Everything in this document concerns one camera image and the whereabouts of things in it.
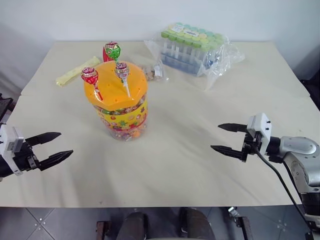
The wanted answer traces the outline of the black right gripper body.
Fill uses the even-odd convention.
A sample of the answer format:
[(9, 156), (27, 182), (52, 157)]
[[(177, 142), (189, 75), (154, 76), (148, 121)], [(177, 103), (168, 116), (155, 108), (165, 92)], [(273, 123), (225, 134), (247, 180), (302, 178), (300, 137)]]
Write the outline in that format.
[(246, 162), (248, 155), (255, 155), (256, 150), (260, 150), (262, 145), (262, 134), (260, 132), (255, 132), (253, 136), (251, 136), (248, 132), (245, 134), (244, 142), (242, 145), (242, 157), (241, 161)]

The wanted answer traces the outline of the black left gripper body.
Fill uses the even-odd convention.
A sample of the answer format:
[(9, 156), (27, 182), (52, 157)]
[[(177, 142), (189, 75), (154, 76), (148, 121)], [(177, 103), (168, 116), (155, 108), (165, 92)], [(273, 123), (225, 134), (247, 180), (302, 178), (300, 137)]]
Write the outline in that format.
[(40, 142), (37, 138), (28, 138), (22, 143), (20, 150), (14, 153), (13, 160), (20, 171), (30, 171), (39, 168), (39, 160), (32, 149), (32, 146), (38, 144), (40, 144)]

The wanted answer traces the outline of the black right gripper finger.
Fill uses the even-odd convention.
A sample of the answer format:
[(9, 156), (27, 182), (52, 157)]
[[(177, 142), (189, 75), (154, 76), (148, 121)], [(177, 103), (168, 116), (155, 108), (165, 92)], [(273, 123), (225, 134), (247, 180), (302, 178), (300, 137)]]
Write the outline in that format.
[(247, 125), (239, 123), (223, 123), (218, 125), (219, 128), (229, 131), (229, 132), (247, 132)]
[(233, 150), (231, 147), (222, 146), (222, 145), (211, 145), (210, 147), (216, 152), (221, 153), (225, 156), (242, 160), (242, 157), (243, 157), (242, 151)]

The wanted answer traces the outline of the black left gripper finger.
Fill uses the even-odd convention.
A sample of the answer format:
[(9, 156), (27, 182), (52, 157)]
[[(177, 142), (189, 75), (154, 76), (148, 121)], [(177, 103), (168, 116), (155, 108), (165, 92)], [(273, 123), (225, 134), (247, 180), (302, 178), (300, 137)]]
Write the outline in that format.
[(25, 141), (30, 146), (42, 145), (56, 139), (61, 135), (60, 132), (45, 132), (36, 136), (26, 138)]
[(47, 159), (39, 161), (37, 168), (41, 171), (49, 169), (66, 160), (73, 152), (73, 150), (66, 150), (50, 155)]

